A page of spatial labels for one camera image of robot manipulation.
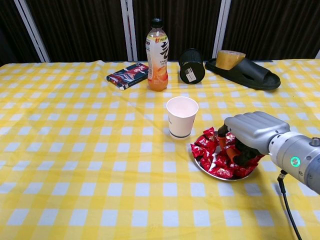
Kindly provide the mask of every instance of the dark box with red design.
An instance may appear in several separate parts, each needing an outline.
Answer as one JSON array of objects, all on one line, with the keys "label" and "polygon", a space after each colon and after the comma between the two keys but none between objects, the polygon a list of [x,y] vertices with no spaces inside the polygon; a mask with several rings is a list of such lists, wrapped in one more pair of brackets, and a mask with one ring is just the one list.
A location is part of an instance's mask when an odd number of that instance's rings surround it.
[{"label": "dark box with red design", "polygon": [[106,76],[106,79],[116,85],[120,90],[125,90],[148,77],[148,67],[136,63]]}]

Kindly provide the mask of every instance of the black ring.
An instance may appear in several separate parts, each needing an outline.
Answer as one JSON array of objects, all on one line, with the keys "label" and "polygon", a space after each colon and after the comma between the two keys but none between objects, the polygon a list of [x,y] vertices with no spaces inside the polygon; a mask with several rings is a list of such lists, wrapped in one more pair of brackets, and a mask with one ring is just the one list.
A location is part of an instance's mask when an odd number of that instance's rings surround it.
[{"label": "black ring", "polygon": [[176,138],[178,138],[178,139],[184,139],[184,138],[188,137],[188,136],[191,134],[191,132],[190,132],[190,133],[189,133],[188,135],[186,135],[186,136],[177,136],[177,135],[174,135],[170,130],[169,130],[169,132],[171,133],[172,136],[174,136],[174,137],[176,137]]}]

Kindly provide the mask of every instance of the black curtain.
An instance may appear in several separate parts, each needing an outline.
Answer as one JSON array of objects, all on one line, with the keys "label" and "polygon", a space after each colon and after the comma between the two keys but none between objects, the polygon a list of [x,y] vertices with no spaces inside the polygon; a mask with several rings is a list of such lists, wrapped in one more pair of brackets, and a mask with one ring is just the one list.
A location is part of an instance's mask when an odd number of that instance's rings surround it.
[{"label": "black curtain", "polygon": [[251,60],[313,59],[320,49],[320,1],[232,0],[222,49]]},{"label": "black curtain", "polygon": [[26,0],[52,62],[128,60],[120,0]]},{"label": "black curtain", "polygon": [[14,0],[0,0],[0,66],[40,62]]},{"label": "black curtain", "polygon": [[169,60],[178,60],[183,50],[198,49],[212,57],[221,0],[133,0],[138,60],[146,60],[146,37],[151,20],[162,18],[169,38]]}]

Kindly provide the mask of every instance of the green indicator light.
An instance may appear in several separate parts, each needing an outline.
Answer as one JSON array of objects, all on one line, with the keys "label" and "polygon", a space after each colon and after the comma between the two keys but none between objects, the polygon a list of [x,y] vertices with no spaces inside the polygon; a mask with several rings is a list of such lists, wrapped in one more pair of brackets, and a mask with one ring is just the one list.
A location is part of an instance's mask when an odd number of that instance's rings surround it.
[{"label": "green indicator light", "polygon": [[298,158],[297,156],[293,156],[290,160],[291,165],[294,167],[299,167],[300,166],[300,158]]}]

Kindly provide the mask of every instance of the black cylindrical container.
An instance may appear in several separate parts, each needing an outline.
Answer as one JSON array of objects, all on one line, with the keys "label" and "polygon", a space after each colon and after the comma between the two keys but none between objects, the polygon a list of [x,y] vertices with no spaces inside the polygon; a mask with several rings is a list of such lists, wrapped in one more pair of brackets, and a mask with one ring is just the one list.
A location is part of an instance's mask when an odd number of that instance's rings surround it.
[{"label": "black cylindrical container", "polygon": [[190,48],[185,50],[179,58],[180,78],[186,84],[197,84],[205,76],[205,68],[200,52]]}]

